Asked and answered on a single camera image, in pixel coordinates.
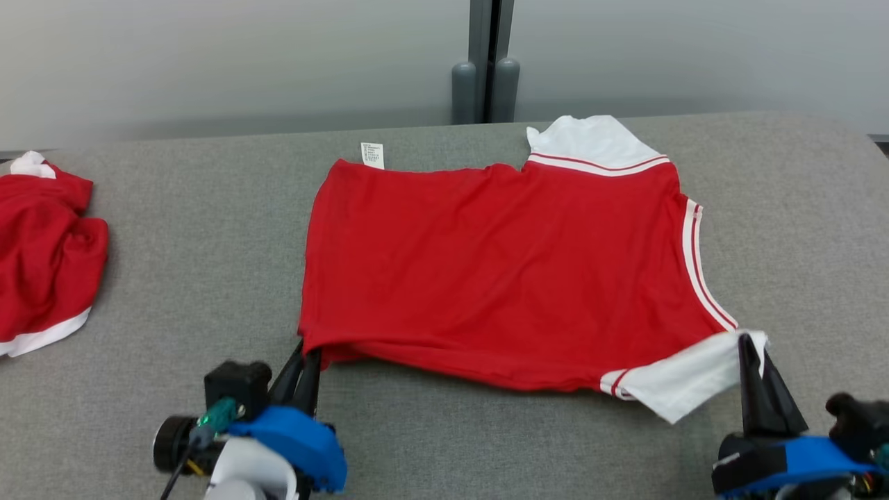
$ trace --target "white tag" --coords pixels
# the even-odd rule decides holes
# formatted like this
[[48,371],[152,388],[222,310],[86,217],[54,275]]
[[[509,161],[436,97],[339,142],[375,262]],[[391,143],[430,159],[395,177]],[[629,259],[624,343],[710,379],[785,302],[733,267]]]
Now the white tag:
[[361,159],[367,166],[379,168],[383,170],[386,166],[383,164],[383,145],[373,142],[361,143]]

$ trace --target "red stripe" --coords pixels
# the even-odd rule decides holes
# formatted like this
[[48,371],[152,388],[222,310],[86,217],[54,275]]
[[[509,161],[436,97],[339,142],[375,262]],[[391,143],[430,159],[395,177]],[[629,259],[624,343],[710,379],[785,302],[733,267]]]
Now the red stripe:
[[701,270],[701,257],[698,255],[698,241],[695,239],[695,236],[698,234],[696,231],[697,225],[701,223],[701,206],[698,205],[694,208],[694,217],[692,219],[692,259],[694,262],[694,278],[698,280],[698,287],[701,289],[701,295],[704,296],[704,300],[710,304],[710,307],[719,315],[720,318],[724,319],[726,323],[732,325],[737,328],[738,324],[727,318],[722,311],[719,310],[716,304],[710,300],[709,295],[707,295],[707,288],[704,286],[703,279],[703,270]]
[[600,165],[600,164],[597,164],[597,163],[593,163],[593,162],[591,162],[591,161],[579,160],[579,159],[577,159],[577,158],[555,157],[555,156],[552,156],[552,155],[543,155],[543,154],[541,154],[541,153],[531,153],[531,156],[533,156],[533,157],[541,157],[541,158],[549,158],[549,159],[551,159],[551,160],[573,161],[573,162],[575,162],[575,163],[583,163],[583,164],[585,164],[585,165],[594,166],[594,167],[596,167],[596,168],[601,168],[601,169],[603,169],[603,170],[610,170],[610,171],[612,171],[612,172],[620,172],[621,170],[629,170],[629,169],[631,169],[631,168],[636,168],[636,167],[638,167],[638,166],[645,165],[646,163],[651,163],[651,162],[653,162],[654,160],[667,159],[667,155],[660,155],[659,157],[649,158],[649,159],[645,160],[644,162],[639,162],[639,163],[637,163],[637,164],[635,164],[635,165],[622,166],[621,168],[609,168],[609,167],[607,167],[607,166],[603,166],[603,165]]
[[619,383],[621,383],[621,380],[623,380],[623,376],[627,373],[629,373],[629,370],[624,370],[621,376],[617,377],[617,380],[615,380],[612,384],[612,396],[614,396],[615,398],[617,398],[617,386]]

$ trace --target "gray fabric tablecloth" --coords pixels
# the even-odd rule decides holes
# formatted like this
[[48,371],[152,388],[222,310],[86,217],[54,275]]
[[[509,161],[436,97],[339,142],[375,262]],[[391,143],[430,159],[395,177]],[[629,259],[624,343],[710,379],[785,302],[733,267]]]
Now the gray fabric tablecloth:
[[[889,163],[861,134],[773,113],[622,120],[706,207],[713,295],[771,353],[814,431],[834,391],[885,397]],[[521,165],[525,125],[154,141],[47,153],[95,181],[110,257],[86,326],[0,359],[0,498],[156,498],[151,442],[203,409],[224,359],[275,370],[296,344],[309,212],[330,165]],[[519,393],[380,362],[324,373],[345,498],[708,498],[739,392],[675,426],[594,392]],[[201,498],[183,479],[174,498]]]

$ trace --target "yellow wire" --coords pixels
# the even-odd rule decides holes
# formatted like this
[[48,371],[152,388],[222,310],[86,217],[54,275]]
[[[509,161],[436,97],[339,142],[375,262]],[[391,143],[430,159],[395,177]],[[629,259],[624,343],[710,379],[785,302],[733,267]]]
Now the yellow wire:
[[205,475],[207,475],[206,473],[204,473],[204,469],[201,469],[200,466],[195,464],[194,460],[189,458],[186,464],[188,464],[188,467],[191,467],[191,470],[194,471],[195,474],[197,474],[198,476],[204,477]]

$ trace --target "red and white shirt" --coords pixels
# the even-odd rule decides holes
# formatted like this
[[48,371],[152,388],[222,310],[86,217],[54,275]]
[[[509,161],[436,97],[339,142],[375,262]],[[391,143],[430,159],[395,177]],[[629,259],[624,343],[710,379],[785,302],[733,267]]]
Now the red and white shirt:
[[613,117],[528,141],[520,171],[338,161],[308,230],[307,350],[593,389],[671,422],[737,383],[738,323],[704,283],[701,207],[676,167]]
[[29,151],[0,176],[0,356],[71,335],[99,289],[108,225],[81,217],[92,182]]

